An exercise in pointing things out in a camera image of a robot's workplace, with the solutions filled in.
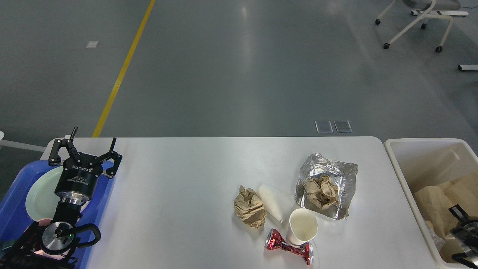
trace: gray floor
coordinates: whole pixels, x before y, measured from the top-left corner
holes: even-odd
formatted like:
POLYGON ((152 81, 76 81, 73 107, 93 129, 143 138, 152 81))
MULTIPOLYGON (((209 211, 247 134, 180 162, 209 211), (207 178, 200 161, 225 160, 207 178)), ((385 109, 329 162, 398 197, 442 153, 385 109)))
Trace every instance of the gray floor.
MULTIPOLYGON (((438 54, 442 20, 382 49, 414 18, 398 3, 375 25, 389 2, 157 0, 101 136, 317 136, 316 120, 350 120, 353 133, 332 135, 456 137, 477 151, 478 72, 457 65, 478 64, 478 8, 438 54)), ((5 139, 91 136, 148 3, 0 2, 5 139)), ((0 197, 35 159, 0 149, 0 197)))

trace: crumpled brown paper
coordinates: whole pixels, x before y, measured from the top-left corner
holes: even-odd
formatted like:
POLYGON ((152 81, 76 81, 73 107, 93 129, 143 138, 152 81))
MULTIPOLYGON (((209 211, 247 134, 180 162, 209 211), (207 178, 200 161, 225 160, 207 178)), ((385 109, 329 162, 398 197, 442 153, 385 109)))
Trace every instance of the crumpled brown paper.
POLYGON ((239 195, 234 199, 236 215, 245 224, 259 229, 266 222, 266 210, 261 197, 253 189, 241 185, 239 195))
POLYGON ((415 201, 423 218, 444 239, 458 224, 448 208, 459 204, 470 217, 478 217, 478 171, 437 186, 426 186, 415 193, 415 201))
POLYGON ((307 199, 320 209, 328 209, 333 204, 338 204, 338 186, 328 175, 318 178, 308 178, 305 181, 307 199))

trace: white bin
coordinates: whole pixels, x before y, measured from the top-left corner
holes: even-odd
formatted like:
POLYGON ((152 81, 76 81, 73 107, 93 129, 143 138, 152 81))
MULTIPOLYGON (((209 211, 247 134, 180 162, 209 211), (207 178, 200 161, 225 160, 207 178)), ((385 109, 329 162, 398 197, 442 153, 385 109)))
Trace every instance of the white bin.
POLYGON ((384 145, 437 266, 468 269, 440 257, 412 194, 478 170, 476 154, 465 141, 453 138, 389 139, 384 145))

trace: foil container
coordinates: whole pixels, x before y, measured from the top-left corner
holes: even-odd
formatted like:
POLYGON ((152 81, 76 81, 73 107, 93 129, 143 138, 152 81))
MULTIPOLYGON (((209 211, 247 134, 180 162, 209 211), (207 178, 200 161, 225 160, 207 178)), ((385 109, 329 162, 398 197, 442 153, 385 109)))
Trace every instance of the foil container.
POLYGON ((311 154, 300 168, 299 179, 295 187, 295 203, 302 208, 315 211, 329 218, 340 220, 348 216, 348 208, 355 194, 355 177, 358 165, 323 158, 320 153, 311 154), (305 181, 307 178, 319 178, 328 175, 338 186, 338 204, 328 209, 320 209, 307 199, 305 181))

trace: yellow floor line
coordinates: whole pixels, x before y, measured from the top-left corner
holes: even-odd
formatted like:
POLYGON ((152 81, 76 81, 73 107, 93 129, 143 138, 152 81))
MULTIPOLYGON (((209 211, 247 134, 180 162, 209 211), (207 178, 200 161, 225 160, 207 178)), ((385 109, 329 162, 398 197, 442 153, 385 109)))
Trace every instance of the yellow floor line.
POLYGON ((123 63, 123 67, 121 68, 118 78, 116 79, 115 86, 113 86, 113 89, 111 90, 111 93, 109 94, 108 101, 106 102, 105 108, 103 109, 103 112, 101 113, 98 123, 96 124, 95 131, 93 132, 93 135, 91 137, 99 137, 101 130, 103 130, 103 126, 105 125, 106 118, 108 118, 109 111, 111 110, 111 106, 113 105, 113 102, 115 101, 116 94, 118 93, 118 90, 120 89, 121 82, 123 81, 124 75, 126 74, 126 71, 128 70, 128 66, 130 65, 131 58, 133 58, 134 51, 136 50, 136 46, 138 45, 138 42, 140 41, 141 34, 143 33, 143 29, 144 29, 144 26, 146 25, 146 22, 148 21, 154 2, 155 0, 150 1, 148 9, 146 10, 143 20, 141 21, 141 25, 138 28, 136 36, 134 37, 133 44, 131 44, 130 51, 128 52, 128 55, 126 56, 126 59, 124 60, 124 63, 123 63))

